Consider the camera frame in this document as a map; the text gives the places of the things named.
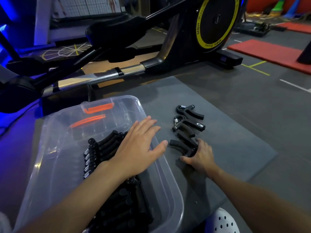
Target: gym floor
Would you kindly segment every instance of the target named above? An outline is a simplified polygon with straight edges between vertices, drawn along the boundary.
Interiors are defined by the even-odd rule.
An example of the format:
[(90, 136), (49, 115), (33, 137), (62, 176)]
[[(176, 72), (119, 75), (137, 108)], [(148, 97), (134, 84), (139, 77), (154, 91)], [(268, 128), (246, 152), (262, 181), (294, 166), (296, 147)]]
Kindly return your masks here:
[[(232, 34), (224, 48), (255, 37)], [(259, 40), (303, 50), (311, 35), (270, 31)], [(165, 75), (135, 78), (101, 88), (100, 97), (175, 75), (219, 110), (272, 146), (277, 158), (251, 182), (267, 188), (281, 198), (311, 211), (311, 75), (235, 53), (244, 57), (243, 65), (224, 70), (208, 62), (187, 65)], [(0, 211), (14, 224), (27, 186), (39, 139), (41, 120), (30, 110), (0, 141)], [(240, 232), (250, 233), (239, 213), (227, 201), (222, 205), (235, 219)]]

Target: plastic storage box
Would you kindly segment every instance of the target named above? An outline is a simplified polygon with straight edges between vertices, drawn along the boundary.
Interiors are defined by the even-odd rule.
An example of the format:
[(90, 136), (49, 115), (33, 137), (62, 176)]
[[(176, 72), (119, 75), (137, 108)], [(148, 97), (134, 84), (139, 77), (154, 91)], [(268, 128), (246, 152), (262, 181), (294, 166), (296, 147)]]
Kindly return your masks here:
[[(14, 230), (60, 202), (83, 181), (83, 152), (88, 139), (102, 140), (112, 130), (126, 132), (146, 114), (136, 97), (120, 96), (60, 110), (46, 118), (39, 153), (29, 180)], [(158, 145), (153, 138), (151, 149)], [(150, 204), (150, 232), (176, 232), (184, 203), (164, 156), (140, 174)]]

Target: yellow ring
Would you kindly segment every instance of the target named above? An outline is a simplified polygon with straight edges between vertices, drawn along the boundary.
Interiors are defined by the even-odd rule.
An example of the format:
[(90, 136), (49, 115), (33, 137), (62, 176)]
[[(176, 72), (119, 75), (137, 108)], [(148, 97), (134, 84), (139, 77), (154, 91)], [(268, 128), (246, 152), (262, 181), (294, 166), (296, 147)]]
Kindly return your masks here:
[(215, 46), (218, 46), (227, 37), (229, 31), (231, 30), (231, 28), (233, 27), (233, 25), (235, 23), (235, 19), (236, 19), (236, 16), (238, 14), (239, 5), (240, 5), (240, 0), (235, 0), (235, 10), (234, 10), (233, 18), (232, 18), (230, 26), (227, 29), (227, 31), (225, 32), (225, 34), (218, 41), (216, 41), (212, 44), (207, 44), (203, 41), (203, 39), (201, 37), (201, 20), (202, 20), (203, 12), (204, 12), (205, 7), (208, 4), (208, 2), (209, 2), (209, 0), (204, 0), (202, 6), (200, 8), (199, 16), (197, 17), (197, 20), (196, 20), (196, 38), (197, 38), (197, 41), (199, 42), (200, 46), (205, 48), (205, 49), (211, 49)]

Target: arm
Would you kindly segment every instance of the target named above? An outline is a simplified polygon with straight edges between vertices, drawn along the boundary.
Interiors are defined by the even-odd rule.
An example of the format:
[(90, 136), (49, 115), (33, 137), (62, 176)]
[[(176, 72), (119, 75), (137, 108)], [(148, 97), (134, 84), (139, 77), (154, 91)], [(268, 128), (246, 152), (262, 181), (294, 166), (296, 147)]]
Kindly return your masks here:
[(165, 152), (167, 141), (149, 150), (160, 129), (152, 127), (155, 123), (150, 116), (136, 121), (111, 160), (102, 162), (69, 196), (18, 232), (81, 233), (121, 183), (143, 172)]
[(198, 139), (195, 156), (181, 160), (206, 174), (225, 193), (247, 225), (254, 232), (299, 232), (311, 229), (311, 217), (275, 194), (237, 180), (214, 162), (212, 148)]

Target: forearm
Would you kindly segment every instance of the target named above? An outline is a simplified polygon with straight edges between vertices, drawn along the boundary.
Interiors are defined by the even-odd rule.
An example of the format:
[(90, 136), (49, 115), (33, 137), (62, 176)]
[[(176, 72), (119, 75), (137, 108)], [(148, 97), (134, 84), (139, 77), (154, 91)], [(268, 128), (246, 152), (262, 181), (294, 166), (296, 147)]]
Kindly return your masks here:
[(239, 181), (220, 169), (213, 172), (211, 179), (226, 194), (253, 232), (310, 232), (310, 216), (275, 194)]
[(18, 232), (82, 232), (107, 198), (125, 180), (120, 171), (110, 161), (101, 163), (62, 202)]

